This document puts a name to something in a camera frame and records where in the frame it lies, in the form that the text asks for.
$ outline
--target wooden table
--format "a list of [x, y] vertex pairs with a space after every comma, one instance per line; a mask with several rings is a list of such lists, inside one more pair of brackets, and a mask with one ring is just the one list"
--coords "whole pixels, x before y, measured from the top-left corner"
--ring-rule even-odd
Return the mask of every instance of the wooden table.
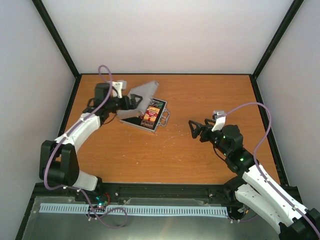
[[[80, 169], [99, 176], [104, 182], [224, 184], [235, 176], [214, 153], [212, 144], [192, 139], [189, 120], [200, 123], [212, 117], [213, 110], [230, 111], [255, 102], [247, 75], [114, 75], [126, 80], [129, 89], [152, 80], [159, 82], [154, 95], [168, 102], [170, 119], [156, 133], [124, 125], [115, 119], [95, 131], [78, 151]], [[102, 80], [98, 75], [83, 75], [68, 119], [67, 129], [79, 118], [94, 89]], [[244, 107], [227, 117], [237, 124], [244, 146], [251, 153], [264, 135], [258, 107]], [[266, 140], [257, 157], [268, 173], [279, 182]]]

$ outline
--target case lid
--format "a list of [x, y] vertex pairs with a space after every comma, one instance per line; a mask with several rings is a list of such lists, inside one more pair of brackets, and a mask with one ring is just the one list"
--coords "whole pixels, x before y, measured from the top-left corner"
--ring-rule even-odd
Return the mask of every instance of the case lid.
[[134, 118], [144, 113], [151, 100], [154, 97], [154, 94], [159, 86], [159, 83], [155, 80], [148, 82], [146, 84], [131, 88], [128, 93], [128, 97], [131, 98], [131, 94], [135, 94], [142, 97], [142, 101], [139, 103], [136, 109], [131, 110], [119, 110], [117, 112], [117, 116], [119, 119], [127, 119], [127, 118]]

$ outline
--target black frame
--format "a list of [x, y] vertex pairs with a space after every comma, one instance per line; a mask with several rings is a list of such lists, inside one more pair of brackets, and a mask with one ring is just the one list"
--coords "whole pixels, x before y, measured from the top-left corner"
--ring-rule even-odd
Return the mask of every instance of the black frame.
[[[32, 0], [35, 8], [37, 9], [39, 15], [41, 16], [44, 24], [46, 25], [48, 31], [50, 32], [53, 40], [55, 41], [58, 49], [60, 50], [64, 60], [66, 61], [67, 65], [69, 66], [73, 76], [75, 77], [75, 82], [72, 88], [71, 96], [66, 106], [66, 110], [63, 116], [63, 120], [59, 129], [58, 135], [64, 133], [69, 115], [78, 91], [78, 87], [82, 78], [82, 75], [86, 74], [96, 74], [96, 73], [79, 73], [77, 70], [70, 54], [67, 51], [66, 46], [64, 45], [53, 21], [51, 20], [44, 4], [41, 0]], [[259, 90], [259, 86], [257, 84], [257, 79], [262, 72], [263, 68], [267, 64], [269, 58], [271, 57], [273, 51], [277, 47], [279, 41], [281, 40], [282, 36], [284, 35], [285, 31], [287, 30], [288, 26], [290, 25], [292, 19], [298, 12], [300, 6], [304, 0], [293, 0], [290, 8], [288, 9], [286, 15], [284, 16], [280, 26], [278, 27], [277, 31], [275, 32], [270, 44], [268, 45], [267, 49], [265, 50], [261, 60], [259, 61], [256, 69], [252, 74], [206, 74], [200, 73], [197, 75], [248, 75], [250, 77], [253, 93], [255, 95], [255, 99], [259, 103], [263, 103], [263, 99]], [[118, 73], [118, 74], [158, 74], [158, 73]], [[269, 124], [269, 119], [267, 117], [267, 113], [264, 108], [259, 107], [259, 112], [261, 115], [261, 119], [263, 122], [263, 126], [267, 129]], [[269, 132], [267, 136], [269, 146], [271, 149], [271, 153], [273, 156], [273, 160], [275, 163], [275, 167], [279, 176], [281, 186], [297, 201], [302, 202], [299, 191], [297, 187], [289, 186], [289, 182], [287, 179], [287, 175], [283, 166], [283, 162], [281, 160], [279, 150], [276, 144], [276, 140], [272, 130]], [[104, 183], [104, 189], [106, 192], [110, 194], [111, 201], [116, 203], [123, 203], [123, 200], [127, 200], [129, 198], [139, 197], [139, 198], [181, 198], [181, 199], [196, 199], [200, 201], [204, 201], [206, 203], [211, 204], [221, 204], [222, 206], [226, 207], [239, 207], [240, 203], [230, 203], [226, 201], [223, 196], [223, 185], [209, 185], [209, 184], [142, 184], [142, 183]], [[57, 189], [54, 191], [48, 191], [43, 183], [36, 183], [32, 195], [30, 197], [28, 206], [26, 208], [24, 217], [22, 219], [20, 228], [16, 235], [16, 240], [21, 240], [23, 238], [23, 234], [28, 223], [28, 219], [31, 213], [31, 209], [33, 207], [35, 197], [37, 196], [71, 196], [76, 197], [79, 201], [83, 201], [81, 196], [77, 194], [73, 190], [69, 189]]]

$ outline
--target white wall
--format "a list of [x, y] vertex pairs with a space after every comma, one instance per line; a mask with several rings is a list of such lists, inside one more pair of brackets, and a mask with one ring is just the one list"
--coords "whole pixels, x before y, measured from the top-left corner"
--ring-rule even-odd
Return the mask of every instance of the white wall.
[[320, 1], [304, 1], [258, 78], [291, 185], [320, 210]]
[[74, 78], [31, 0], [1, 1], [0, 22], [0, 239], [12, 240]]
[[81, 73], [253, 73], [292, 0], [43, 0]]

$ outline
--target white perforated rail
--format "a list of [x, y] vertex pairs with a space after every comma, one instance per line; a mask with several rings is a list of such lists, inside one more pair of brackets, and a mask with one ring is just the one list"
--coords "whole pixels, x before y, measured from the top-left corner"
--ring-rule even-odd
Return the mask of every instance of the white perforated rail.
[[[99, 209], [97, 214], [104, 214], [110, 209], [124, 208], [129, 216], [150, 216], [150, 217], [168, 217], [168, 216], [200, 216], [226, 218], [228, 215], [226, 207], [214, 206], [130, 206], [130, 205], [109, 205], [106, 209]], [[56, 214], [87, 214], [88, 204], [60, 204], [60, 203], [41, 203], [40, 213]], [[110, 215], [124, 215], [121, 210], [115, 210]]]

